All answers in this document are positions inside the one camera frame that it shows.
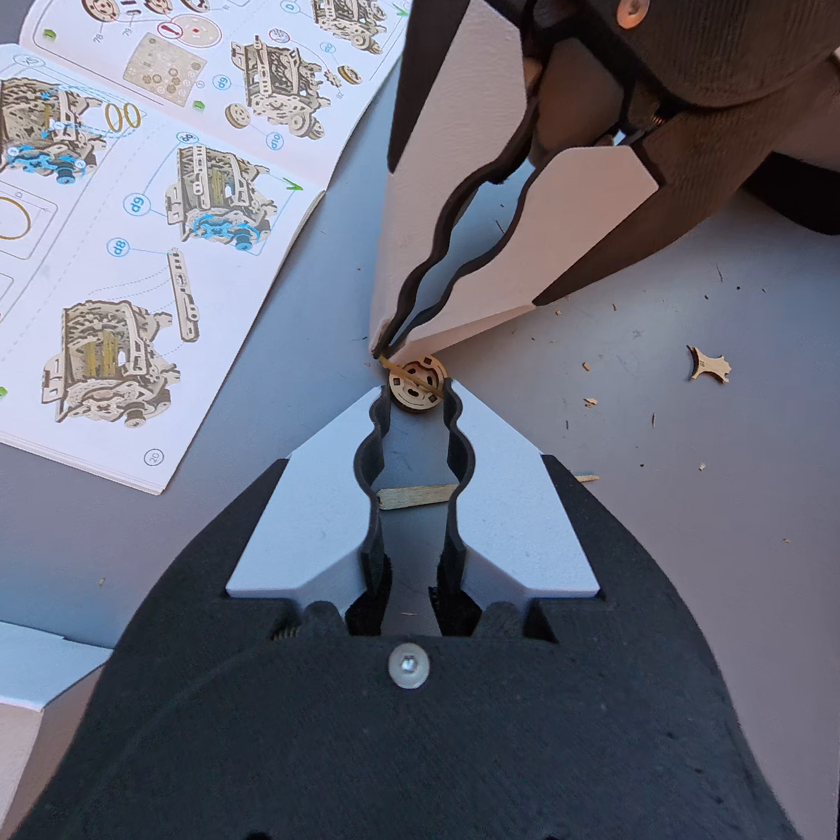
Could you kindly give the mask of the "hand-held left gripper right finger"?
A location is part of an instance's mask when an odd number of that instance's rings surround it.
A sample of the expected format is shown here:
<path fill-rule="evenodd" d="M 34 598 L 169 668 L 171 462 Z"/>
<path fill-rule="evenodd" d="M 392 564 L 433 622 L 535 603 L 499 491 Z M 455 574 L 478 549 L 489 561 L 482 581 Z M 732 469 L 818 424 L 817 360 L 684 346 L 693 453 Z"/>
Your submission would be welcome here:
<path fill-rule="evenodd" d="M 542 453 L 455 380 L 446 383 L 448 584 L 486 609 L 600 590 Z"/>

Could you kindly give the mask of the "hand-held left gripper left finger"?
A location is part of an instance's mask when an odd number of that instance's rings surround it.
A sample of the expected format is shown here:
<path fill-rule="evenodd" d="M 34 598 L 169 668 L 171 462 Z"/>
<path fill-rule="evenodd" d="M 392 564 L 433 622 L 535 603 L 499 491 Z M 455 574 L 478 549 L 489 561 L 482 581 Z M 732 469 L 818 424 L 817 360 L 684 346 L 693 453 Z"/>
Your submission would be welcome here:
<path fill-rule="evenodd" d="M 390 415 L 385 388 L 374 387 L 290 454 L 227 582 L 230 596 L 330 602 L 345 616 L 377 592 L 385 562 L 372 482 Z"/>

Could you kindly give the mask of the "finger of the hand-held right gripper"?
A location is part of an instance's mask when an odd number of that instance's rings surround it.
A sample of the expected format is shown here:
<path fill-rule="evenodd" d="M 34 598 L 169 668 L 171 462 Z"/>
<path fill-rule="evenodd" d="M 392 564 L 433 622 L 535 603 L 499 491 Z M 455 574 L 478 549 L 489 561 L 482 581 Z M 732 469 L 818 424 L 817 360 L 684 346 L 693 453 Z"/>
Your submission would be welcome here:
<path fill-rule="evenodd" d="M 443 258 L 458 213 L 505 177 L 527 114 L 521 26 L 532 2 L 417 1 L 388 148 L 371 300 L 374 357 L 390 356 L 420 280 Z"/>
<path fill-rule="evenodd" d="M 534 172 L 500 241 L 464 264 L 397 349 L 444 349 L 530 312 L 534 299 L 658 184 L 630 145 L 571 148 Z"/>

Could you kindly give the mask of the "white cardboard box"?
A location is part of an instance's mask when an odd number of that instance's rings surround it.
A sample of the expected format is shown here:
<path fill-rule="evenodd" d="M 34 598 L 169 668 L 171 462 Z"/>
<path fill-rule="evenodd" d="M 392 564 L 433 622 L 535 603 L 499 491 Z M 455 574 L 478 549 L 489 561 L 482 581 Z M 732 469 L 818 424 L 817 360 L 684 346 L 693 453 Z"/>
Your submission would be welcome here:
<path fill-rule="evenodd" d="M 56 772 L 109 648 L 1 624 L 1 838 L 12 836 Z"/>

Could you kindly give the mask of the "person's right hand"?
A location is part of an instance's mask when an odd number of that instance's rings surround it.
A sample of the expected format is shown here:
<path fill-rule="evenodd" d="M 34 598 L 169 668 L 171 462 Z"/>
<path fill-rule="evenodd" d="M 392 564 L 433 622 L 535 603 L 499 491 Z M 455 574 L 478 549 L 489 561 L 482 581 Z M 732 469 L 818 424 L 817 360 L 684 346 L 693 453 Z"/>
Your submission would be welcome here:
<path fill-rule="evenodd" d="M 542 74 L 530 162 L 598 141 L 619 119 L 624 89 L 577 38 L 556 44 Z"/>

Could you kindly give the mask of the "thin wooden stick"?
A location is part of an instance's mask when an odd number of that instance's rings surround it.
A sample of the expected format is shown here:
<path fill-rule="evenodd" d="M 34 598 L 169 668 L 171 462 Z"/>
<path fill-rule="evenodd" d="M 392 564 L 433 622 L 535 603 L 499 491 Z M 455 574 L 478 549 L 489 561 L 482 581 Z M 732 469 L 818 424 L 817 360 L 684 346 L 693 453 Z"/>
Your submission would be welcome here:
<path fill-rule="evenodd" d="M 597 480 L 598 476 L 578 476 L 556 459 L 537 458 L 522 468 L 478 466 L 463 479 L 449 485 L 384 488 L 375 492 L 384 511 L 447 503 L 461 527 L 484 520 L 507 521 L 524 515 L 533 520 L 539 514 L 558 516 L 563 511 L 555 481 L 569 483 Z"/>

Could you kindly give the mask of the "star-shaped wooden scrap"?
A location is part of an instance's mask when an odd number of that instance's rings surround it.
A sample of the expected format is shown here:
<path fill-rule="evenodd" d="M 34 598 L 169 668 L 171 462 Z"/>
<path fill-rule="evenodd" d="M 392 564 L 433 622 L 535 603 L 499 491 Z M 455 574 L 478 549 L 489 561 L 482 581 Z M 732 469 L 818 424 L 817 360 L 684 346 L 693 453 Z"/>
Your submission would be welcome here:
<path fill-rule="evenodd" d="M 730 363 L 724 356 L 712 358 L 702 353 L 696 346 L 687 346 L 694 365 L 689 378 L 690 382 L 695 381 L 699 376 L 708 374 L 714 376 L 720 383 L 729 383 L 728 375 L 732 371 Z"/>

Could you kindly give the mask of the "white instruction booklet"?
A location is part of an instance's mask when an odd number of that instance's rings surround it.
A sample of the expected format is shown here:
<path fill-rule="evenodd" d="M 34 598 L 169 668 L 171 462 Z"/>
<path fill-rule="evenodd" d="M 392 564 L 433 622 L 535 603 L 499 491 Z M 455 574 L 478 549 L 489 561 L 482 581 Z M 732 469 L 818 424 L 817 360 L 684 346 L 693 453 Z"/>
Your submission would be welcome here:
<path fill-rule="evenodd" d="M 2 441 L 158 495 L 410 2 L 56 1 L 2 46 Z"/>

